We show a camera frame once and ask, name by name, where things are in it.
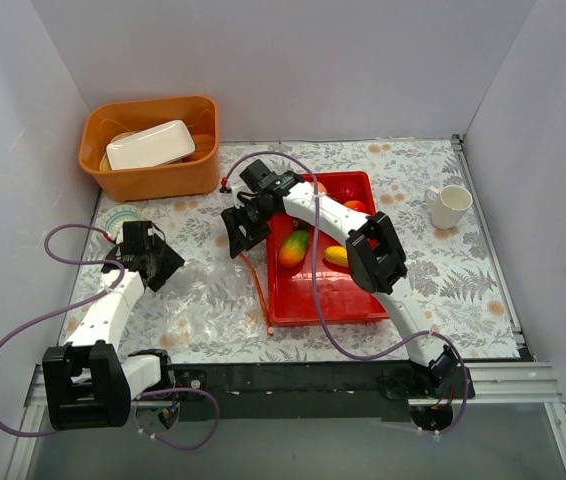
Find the clear zip bag orange zipper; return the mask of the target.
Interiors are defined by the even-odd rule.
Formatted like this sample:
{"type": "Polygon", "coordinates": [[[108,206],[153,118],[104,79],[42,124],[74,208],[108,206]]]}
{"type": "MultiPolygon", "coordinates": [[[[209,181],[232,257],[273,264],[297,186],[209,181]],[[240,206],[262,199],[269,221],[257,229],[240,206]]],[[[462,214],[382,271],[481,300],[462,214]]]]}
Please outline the clear zip bag orange zipper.
{"type": "Polygon", "coordinates": [[[122,351],[164,349],[174,363],[255,363],[269,339],[262,249],[235,260],[190,260],[134,307],[122,351]]]}

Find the red plastic tray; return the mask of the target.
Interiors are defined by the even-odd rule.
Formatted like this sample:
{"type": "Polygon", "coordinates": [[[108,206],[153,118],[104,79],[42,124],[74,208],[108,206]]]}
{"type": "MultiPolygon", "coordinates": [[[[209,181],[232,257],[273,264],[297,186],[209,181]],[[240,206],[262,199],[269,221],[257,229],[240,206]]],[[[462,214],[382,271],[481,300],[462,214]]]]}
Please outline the red plastic tray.
{"type": "MultiPolygon", "coordinates": [[[[363,202],[369,214],[376,206],[368,175],[363,171],[319,173],[318,181],[330,198],[343,202],[338,196],[338,185],[344,181],[356,182],[360,188],[358,201],[363,202]]],[[[269,222],[272,230],[267,238],[268,323],[272,327],[300,327],[320,323],[314,304],[311,283],[311,254],[294,268],[280,268],[277,256],[284,240],[296,229],[294,219],[278,213],[269,222]]],[[[379,302],[361,290],[344,267],[324,260],[324,250],[338,243],[325,233],[318,242],[317,281],[321,308],[328,324],[378,322],[386,319],[379,302]]]]}

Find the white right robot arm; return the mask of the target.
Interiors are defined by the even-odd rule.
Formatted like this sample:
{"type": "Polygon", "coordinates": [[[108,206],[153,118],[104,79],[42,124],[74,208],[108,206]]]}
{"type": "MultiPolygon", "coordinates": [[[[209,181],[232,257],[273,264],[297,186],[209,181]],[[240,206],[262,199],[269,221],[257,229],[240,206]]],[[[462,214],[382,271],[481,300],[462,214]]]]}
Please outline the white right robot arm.
{"type": "Polygon", "coordinates": [[[222,213],[230,256],[265,240],[271,233],[269,221],[278,212],[309,223],[314,241],[325,233],[345,247],[352,280],[380,303],[397,329],[416,370],[417,389],[438,397],[450,390],[453,375],[460,374],[458,391],[467,399],[470,378],[462,355],[448,337],[432,329],[413,297],[406,254],[391,219],[382,212],[366,215],[349,209],[320,193],[317,178],[306,180],[293,171],[278,174],[261,157],[259,152],[247,154],[230,168],[250,191],[247,199],[222,213]]]}

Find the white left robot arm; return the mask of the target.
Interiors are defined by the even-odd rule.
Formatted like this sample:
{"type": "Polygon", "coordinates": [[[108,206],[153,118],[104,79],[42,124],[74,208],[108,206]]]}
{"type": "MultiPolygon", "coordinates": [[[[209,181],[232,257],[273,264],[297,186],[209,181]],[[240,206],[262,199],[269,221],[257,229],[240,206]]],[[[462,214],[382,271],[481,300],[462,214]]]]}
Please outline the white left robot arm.
{"type": "Polygon", "coordinates": [[[89,305],[63,345],[48,348],[42,359],[54,429],[121,427],[142,393],[163,400],[174,392],[166,350],[141,350],[121,360],[119,344],[144,293],[158,292],[184,264],[154,223],[122,224],[100,270],[103,296],[89,305]]]}

